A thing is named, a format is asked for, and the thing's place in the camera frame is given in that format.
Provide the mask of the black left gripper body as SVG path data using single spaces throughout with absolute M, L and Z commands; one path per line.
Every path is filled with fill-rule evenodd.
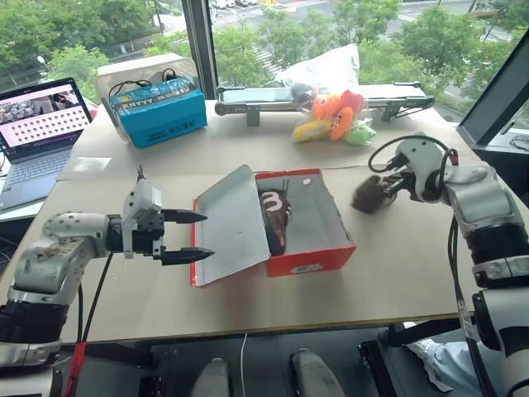
M 135 253 L 161 260 L 164 253 L 164 214 L 144 213 L 136 218 L 136 229 L 132 232 L 132 247 Z

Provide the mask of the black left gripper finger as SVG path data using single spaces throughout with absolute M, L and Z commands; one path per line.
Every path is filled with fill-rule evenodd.
M 160 260 L 162 265 L 186 265 L 212 256 L 214 251 L 201 247 L 185 247 L 178 251 L 164 251 Z
M 193 224 L 207 219 L 207 216 L 192 210 L 163 208 L 160 213 L 164 216 L 164 222 Z

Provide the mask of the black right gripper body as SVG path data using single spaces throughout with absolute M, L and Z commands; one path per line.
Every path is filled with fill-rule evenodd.
M 396 177 L 396 182 L 393 184 L 393 193 L 397 194 L 406 190 L 409 192 L 410 199 L 417 201 L 416 175 L 412 172 L 399 172 L 394 176 Z

